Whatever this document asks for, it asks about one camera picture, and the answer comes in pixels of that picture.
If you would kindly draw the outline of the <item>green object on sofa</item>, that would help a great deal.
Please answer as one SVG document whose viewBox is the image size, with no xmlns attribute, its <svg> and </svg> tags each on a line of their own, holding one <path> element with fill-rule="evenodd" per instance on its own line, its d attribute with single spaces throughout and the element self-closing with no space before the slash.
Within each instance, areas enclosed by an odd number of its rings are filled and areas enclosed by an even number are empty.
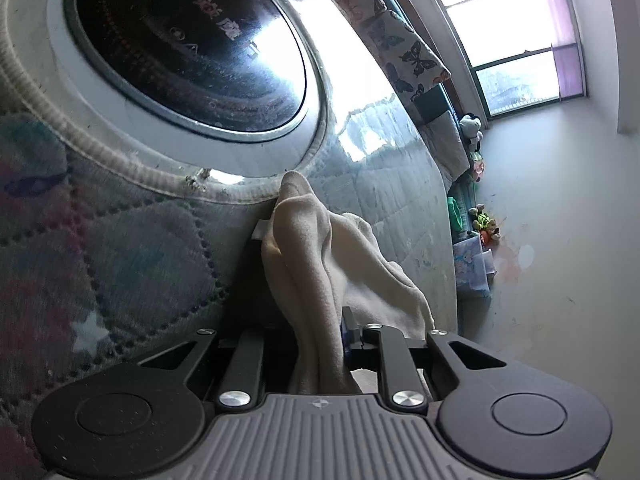
<svg viewBox="0 0 640 480">
<path fill-rule="evenodd" d="M 451 232 L 453 233 L 462 232 L 464 230 L 464 222 L 462 219 L 458 202 L 452 196 L 447 197 L 447 209 L 448 209 L 448 218 L 449 218 Z"/>
</svg>

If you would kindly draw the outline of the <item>blue sofa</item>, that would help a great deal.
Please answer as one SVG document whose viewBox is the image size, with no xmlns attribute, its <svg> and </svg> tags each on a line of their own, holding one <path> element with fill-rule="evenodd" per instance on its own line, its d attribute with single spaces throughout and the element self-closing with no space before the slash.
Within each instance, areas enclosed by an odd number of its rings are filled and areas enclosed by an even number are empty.
<svg viewBox="0 0 640 480">
<path fill-rule="evenodd" d="M 390 10 L 399 14 L 402 19 L 411 26 L 434 52 L 438 50 L 438 47 L 436 47 L 434 43 L 433 35 L 428 31 L 427 26 L 411 0 L 383 1 Z M 423 96 L 419 96 L 416 102 L 413 103 L 413 108 L 411 109 L 413 119 L 419 125 L 419 129 L 447 110 L 450 110 L 451 114 L 454 115 L 460 132 L 459 120 L 463 117 L 462 104 L 458 97 L 457 90 L 454 88 L 454 83 L 450 80 L 438 84 L 434 88 L 431 88 L 431 90 L 428 90 Z M 475 182 L 471 177 L 471 167 L 451 185 L 451 188 L 447 191 L 447 195 L 457 200 L 464 222 L 464 230 L 460 233 L 452 233 L 452 237 L 457 242 L 458 240 L 463 240 L 465 237 L 473 236 L 475 232 L 473 231 L 471 219 L 468 215 L 468 210 L 475 205 Z"/>
</svg>

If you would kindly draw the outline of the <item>cream white garment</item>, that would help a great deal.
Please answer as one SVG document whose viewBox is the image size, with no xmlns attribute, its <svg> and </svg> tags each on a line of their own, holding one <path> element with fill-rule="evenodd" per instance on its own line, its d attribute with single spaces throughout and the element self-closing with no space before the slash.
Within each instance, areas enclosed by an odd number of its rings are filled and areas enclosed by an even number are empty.
<svg viewBox="0 0 640 480">
<path fill-rule="evenodd" d="M 262 239 L 271 295 L 292 325 L 299 356 L 290 385 L 297 394 L 374 393 L 374 376 L 345 364 L 344 309 L 361 324 L 392 326 L 421 339 L 435 321 L 418 286 L 387 260 L 367 221 L 334 214 L 296 171 L 281 181 Z"/>
</svg>

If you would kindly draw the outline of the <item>window with purple curtain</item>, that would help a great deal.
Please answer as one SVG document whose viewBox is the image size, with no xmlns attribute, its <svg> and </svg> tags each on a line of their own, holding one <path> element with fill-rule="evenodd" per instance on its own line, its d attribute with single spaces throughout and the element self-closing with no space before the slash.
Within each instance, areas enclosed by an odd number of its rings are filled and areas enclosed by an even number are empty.
<svg viewBox="0 0 640 480">
<path fill-rule="evenodd" d="M 586 93 L 570 0 L 411 0 L 487 119 Z"/>
</svg>

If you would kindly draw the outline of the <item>butterfly print sofa cushion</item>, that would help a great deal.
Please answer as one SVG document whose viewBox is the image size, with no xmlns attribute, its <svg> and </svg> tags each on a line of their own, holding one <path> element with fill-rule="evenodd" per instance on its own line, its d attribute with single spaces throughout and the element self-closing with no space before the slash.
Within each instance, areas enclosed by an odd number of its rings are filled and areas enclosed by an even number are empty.
<svg viewBox="0 0 640 480">
<path fill-rule="evenodd" d="M 450 71 L 397 13 L 386 10 L 363 26 L 363 38 L 402 104 L 409 106 L 450 78 Z"/>
</svg>

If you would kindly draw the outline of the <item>round black induction cooktop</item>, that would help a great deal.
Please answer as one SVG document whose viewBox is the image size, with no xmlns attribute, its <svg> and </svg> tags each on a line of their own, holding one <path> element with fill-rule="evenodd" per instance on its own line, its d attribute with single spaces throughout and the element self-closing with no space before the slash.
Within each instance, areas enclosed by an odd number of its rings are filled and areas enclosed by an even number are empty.
<svg viewBox="0 0 640 480">
<path fill-rule="evenodd" d="M 64 11 L 96 71 L 172 124 L 255 142 L 303 114 L 306 63 L 272 0 L 64 0 Z"/>
</svg>

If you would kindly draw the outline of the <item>grey square cushion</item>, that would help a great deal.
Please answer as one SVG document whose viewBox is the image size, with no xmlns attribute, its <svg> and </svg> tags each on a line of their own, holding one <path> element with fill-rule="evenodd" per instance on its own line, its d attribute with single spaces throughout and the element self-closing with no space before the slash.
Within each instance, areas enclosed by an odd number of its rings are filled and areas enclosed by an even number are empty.
<svg viewBox="0 0 640 480">
<path fill-rule="evenodd" d="M 446 190 L 449 190 L 471 167 L 454 115 L 447 110 L 419 131 L 436 162 Z"/>
</svg>

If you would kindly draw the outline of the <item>plush toys on sofa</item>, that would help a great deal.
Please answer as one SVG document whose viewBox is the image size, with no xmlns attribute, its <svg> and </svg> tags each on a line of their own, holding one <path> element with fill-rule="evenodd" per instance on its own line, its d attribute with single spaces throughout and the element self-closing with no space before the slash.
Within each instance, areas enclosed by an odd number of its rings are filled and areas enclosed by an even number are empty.
<svg viewBox="0 0 640 480">
<path fill-rule="evenodd" d="M 482 121 L 473 114 L 466 114 L 459 120 L 459 128 L 462 142 L 468 153 L 471 165 L 471 177 L 475 183 L 480 182 L 485 171 L 485 161 L 480 152 L 484 133 Z M 468 210 L 472 228 L 480 236 L 480 242 L 484 247 L 497 243 L 500 238 L 500 229 L 495 218 L 492 218 L 484 204 L 476 204 Z"/>
</svg>

